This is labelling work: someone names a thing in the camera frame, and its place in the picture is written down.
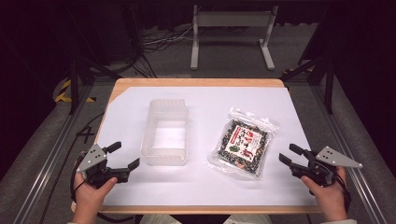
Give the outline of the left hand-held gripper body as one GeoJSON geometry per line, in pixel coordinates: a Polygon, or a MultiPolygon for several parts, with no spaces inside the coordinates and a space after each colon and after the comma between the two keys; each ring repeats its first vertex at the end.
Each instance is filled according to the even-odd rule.
{"type": "Polygon", "coordinates": [[[129,179],[128,168],[112,169],[107,166],[107,154],[103,151],[103,147],[95,144],[85,154],[77,168],[77,173],[83,174],[83,178],[98,189],[112,177],[116,177],[118,183],[126,183],[129,179]]]}

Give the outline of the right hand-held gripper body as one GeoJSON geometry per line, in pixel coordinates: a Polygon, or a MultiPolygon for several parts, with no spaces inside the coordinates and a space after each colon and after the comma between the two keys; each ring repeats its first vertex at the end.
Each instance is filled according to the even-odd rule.
{"type": "Polygon", "coordinates": [[[325,147],[320,152],[310,152],[311,154],[306,157],[308,160],[307,166],[304,167],[293,162],[290,166],[291,173],[298,178],[301,178],[303,175],[307,176],[322,187],[328,187],[336,181],[337,166],[363,167],[360,162],[350,159],[331,147],[325,147]]]}

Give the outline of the translucent plastic container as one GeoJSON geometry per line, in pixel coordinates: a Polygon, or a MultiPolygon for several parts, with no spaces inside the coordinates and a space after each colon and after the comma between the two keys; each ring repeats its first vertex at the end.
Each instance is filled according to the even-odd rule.
{"type": "Polygon", "coordinates": [[[182,99],[155,99],[148,119],[141,153],[152,166],[183,166],[188,157],[189,110],[182,99]]]}

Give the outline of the clear dried seaweed packet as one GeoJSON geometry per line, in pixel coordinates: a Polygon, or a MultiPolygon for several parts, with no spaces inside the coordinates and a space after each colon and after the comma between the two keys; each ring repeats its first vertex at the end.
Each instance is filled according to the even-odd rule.
{"type": "Polygon", "coordinates": [[[232,107],[206,162],[226,175],[259,179],[265,154],[277,131],[278,127],[269,119],[232,107]]]}

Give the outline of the person's left hand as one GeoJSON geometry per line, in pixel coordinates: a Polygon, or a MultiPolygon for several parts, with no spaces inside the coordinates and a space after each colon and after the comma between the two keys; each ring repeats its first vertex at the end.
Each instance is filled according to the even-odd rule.
{"type": "Polygon", "coordinates": [[[112,177],[102,187],[96,189],[85,182],[82,174],[76,174],[75,193],[77,210],[83,213],[88,213],[89,211],[97,213],[102,208],[105,197],[117,183],[118,179],[112,177]]]}

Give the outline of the person's right hand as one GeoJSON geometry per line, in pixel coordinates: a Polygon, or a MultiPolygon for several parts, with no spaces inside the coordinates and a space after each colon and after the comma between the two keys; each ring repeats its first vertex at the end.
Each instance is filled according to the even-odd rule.
{"type": "Polygon", "coordinates": [[[302,176],[301,180],[315,195],[318,207],[324,218],[347,216],[345,209],[344,190],[338,184],[323,188],[307,176],[302,176]]]}

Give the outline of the white paper sheet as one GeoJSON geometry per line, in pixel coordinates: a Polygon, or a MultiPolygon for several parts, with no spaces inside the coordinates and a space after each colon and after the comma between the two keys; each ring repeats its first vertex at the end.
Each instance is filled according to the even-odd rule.
{"type": "Polygon", "coordinates": [[[285,88],[131,87],[106,109],[97,143],[121,147],[108,157],[112,168],[139,160],[128,182],[106,196],[108,206],[134,205],[312,205],[314,197],[302,181],[279,161],[295,162],[290,144],[307,147],[302,125],[285,88]],[[155,99],[182,99],[189,109],[188,158],[183,166],[151,166],[140,153],[149,104],[155,99]],[[239,178],[210,168],[205,160],[220,139],[231,108],[269,119],[278,130],[265,154],[259,179],[239,178]]]}

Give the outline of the black metal stand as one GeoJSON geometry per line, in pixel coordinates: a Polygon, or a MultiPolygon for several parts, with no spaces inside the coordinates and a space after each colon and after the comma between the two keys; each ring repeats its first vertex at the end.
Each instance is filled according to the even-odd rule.
{"type": "Polygon", "coordinates": [[[113,71],[110,71],[99,63],[90,60],[81,51],[81,46],[78,41],[80,38],[84,39],[84,35],[79,30],[78,24],[75,21],[74,14],[70,11],[69,7],[66,9],[66,13],[66,18],[72,22],[72,25],[69,28],[65,29],[66,35],[64,35],[64,37],[68,37],[68,45],[66,49],[68,50],[68,55],[71,59],[69,77],[71,80],[72,103],[70,115],[75,115],[79,107],[86,101],[82,93],[79,91],[79,82],[82,83],[82,90],[84,91],[86,86],[91,87],[95,81],[94,72],[90,70],[91,67],[98,70],[105,76],[113,78],[114,80],[118,80],[120,78],[120,75],[113,71]]]}
{"type": "Polygon", "coordinates": [[[317,86],[323,78],[325,81],[325,92],[324,92],[324,105],[329,114],[332,114],[332,88],[334,80],[334,71],[332,60],[319,57],[314,60],[308,61],[293,70],[288,70],[279,79],[283,82],[296,77],[303,71],[312,69],[312,72],[307,78],[307,82],[311,86],[317,86]]]}

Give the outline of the yellow black hazard tape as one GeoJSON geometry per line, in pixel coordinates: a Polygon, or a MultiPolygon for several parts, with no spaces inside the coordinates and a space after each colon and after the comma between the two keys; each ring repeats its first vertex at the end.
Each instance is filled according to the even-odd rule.
{"type": "Polygon", "coordinates": [[[58,95],[55,97],[55,102],[67,102],[67,103],[71,103],[72,102],[72,98],[71,97],[66,97],[66,91],[67,89],[71,86],[71,79],[67,78],[64,82],[64,84],[62,85],[62,87],[60,88],[60,91],[58,93],[58,95]]]}

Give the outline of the white metal stand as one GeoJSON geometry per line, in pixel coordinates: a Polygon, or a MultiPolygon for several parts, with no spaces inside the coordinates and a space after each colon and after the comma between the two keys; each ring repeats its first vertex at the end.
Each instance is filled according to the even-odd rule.
{"type": "Polygon", "coordinates": [[[277,11],[278,6],[264,11],[200,11],[195,5],[192,18],[191,70],[198,68],[200,27],[263,27],[265,34],[259,40],[262,56],[267,69],[274,70],[275,64],[268,49],[268,43],[275,25],[277,11]]]}

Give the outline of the aluminium rail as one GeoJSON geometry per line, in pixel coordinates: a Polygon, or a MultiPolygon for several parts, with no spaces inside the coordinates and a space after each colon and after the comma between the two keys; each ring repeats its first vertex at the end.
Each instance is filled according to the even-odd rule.
{"type": "MultiPolygon", "coordinates": [[[[354,159],[353,153],[351,152],[345,137],[342,135],[341,129],[339,128],[335,118],[328,112],[328,109],[324,103],[324,96],[321,93],[320,88],[312,87],[311,91],[315,96],[315,99],[322,113],[324,114],[325,119],[330,125],[332,134],[336,139],[338,149],[350,159],[354,159]]],[[[361,201],[371,221],[374,224],[388,224],[361,169],[347,168],[347,171],[356,191],[359,193],[361,201]]]]}
{"type": "Polygon", "coordinates": [[[24,203],[19,210],[19,213],[16,215],[12,224],[26,224],[28,219],[33,214],[35,207],[38,203],[39,198],[41,197],[45,187],[47,186],[52,172],[58,162],[61,153],[62,147],[64,146],[64,142],[67,139],[71,129],[73,128],[76,119],[84,106],[86,99],[89,97],[89,94],[92,91],[92,86],[85,86],[81,88],[81,93],[78,96],[77,107],[71,115],[66,117],[65,123],[53,145],[51,151],[49,152],[45,162],[41,166],[41,169],[38,175],[35,178],[35,182],[31,187],[27,197],[24,200],[24,203]]]}

